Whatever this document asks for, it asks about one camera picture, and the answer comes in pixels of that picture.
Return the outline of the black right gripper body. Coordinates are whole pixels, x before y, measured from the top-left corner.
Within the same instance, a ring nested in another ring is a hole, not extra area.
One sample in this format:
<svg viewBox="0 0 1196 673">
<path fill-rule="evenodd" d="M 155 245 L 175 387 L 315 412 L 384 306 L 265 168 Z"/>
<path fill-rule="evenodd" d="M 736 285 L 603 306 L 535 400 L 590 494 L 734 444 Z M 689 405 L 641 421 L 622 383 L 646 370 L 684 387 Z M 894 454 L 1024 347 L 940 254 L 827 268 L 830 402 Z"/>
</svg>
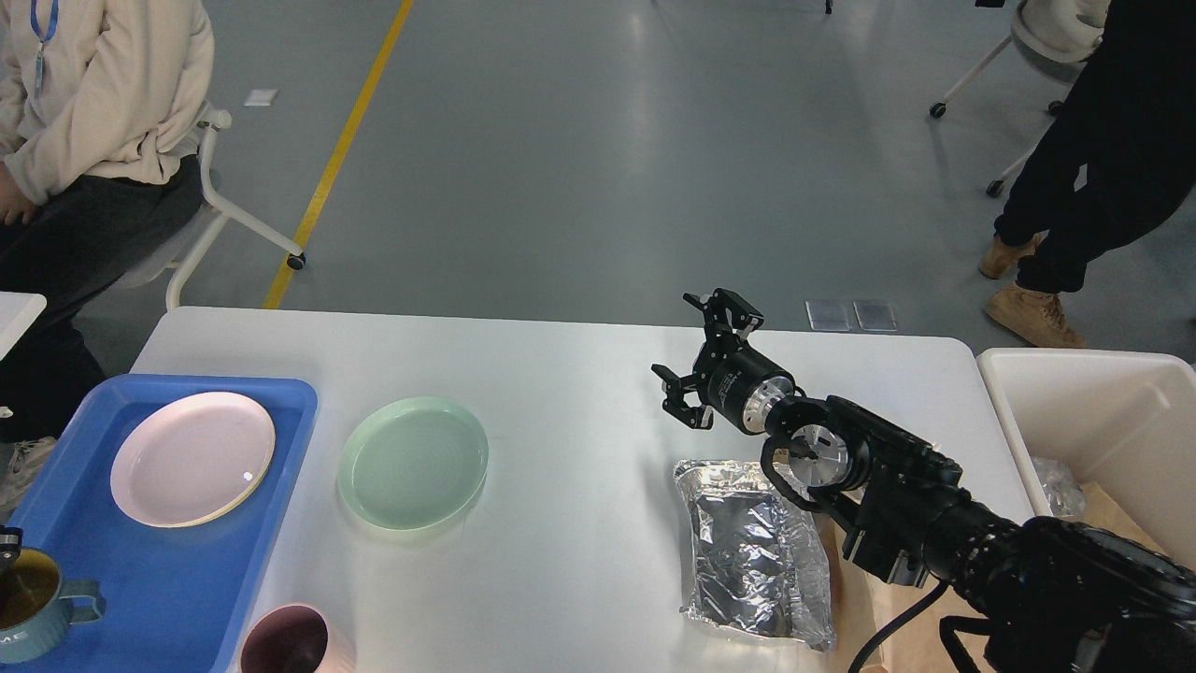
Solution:
<svg viewBox="0 0 1196 673">
<path fill-rule="evenodd" d="M 702 402 L 744 434 L 763 434 L 774 405 L 795 394 L 791 372 L 751 345 L 734 351 L 716 351 L 713 345 L 702 349 Z"/>
</svg>

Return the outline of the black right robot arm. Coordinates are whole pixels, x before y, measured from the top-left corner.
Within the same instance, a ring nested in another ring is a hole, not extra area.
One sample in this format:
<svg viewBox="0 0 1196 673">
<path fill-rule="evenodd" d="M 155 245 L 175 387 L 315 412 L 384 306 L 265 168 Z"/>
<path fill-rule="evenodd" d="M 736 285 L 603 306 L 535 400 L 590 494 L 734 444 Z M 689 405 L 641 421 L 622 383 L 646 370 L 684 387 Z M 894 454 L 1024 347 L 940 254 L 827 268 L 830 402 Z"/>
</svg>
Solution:
<svg viewBox="0 0 1196 673">
<path fill-rule="evenodd" d="M 843 558 L 887 585 L 938 585 L 878 631 L 850 669 L 947 591 L 975 617 L 939 637 L 960 672 L 977 668 L 962 634 L 986 637 L 997 672 L 1190 672 L 1192 571 L 1088 524 L 999 516 L 960 485 L 962 466 L 853 400 L 808 396 L 748 344 L 763 316 L 732 290 L 685 294 L 704 345 L 681 378 L 654 365 L 663 409 L 691 429 L 716 416 L 764 439 L 759 469 L 797 508 L 846 533 Z"/>
</svg>

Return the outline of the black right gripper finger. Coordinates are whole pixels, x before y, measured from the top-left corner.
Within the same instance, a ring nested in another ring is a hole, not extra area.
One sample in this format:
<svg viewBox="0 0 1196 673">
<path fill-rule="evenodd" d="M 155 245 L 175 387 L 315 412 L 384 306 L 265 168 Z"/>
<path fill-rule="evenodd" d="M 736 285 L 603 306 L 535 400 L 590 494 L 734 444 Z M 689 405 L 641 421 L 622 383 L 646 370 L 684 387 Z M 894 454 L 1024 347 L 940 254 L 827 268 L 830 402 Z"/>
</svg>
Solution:
<svg viewBox="0 0 1196 673">
<path fill-rule="evenodd" d="M 732 354 L 748 345 L 748 336 L 763 328 L 764 316 L 751 302 L 725 287 L 709 294 L 683 294 L 704 316 L 704 344 L 716 354 Z"/>
<path fill-rule="evenodd" d="M 681 378 L 666 365 L 653 365 L 652 371 L 663 381 L 663 410 L 682 424 L 695 430 L 709 430 L 713 426 L 714 409 L 709 404 L 689 405 L 688 394 L 698 391 L 698 384 L 704 383 L 704 374 L 692 371 Z"/>
</svg>

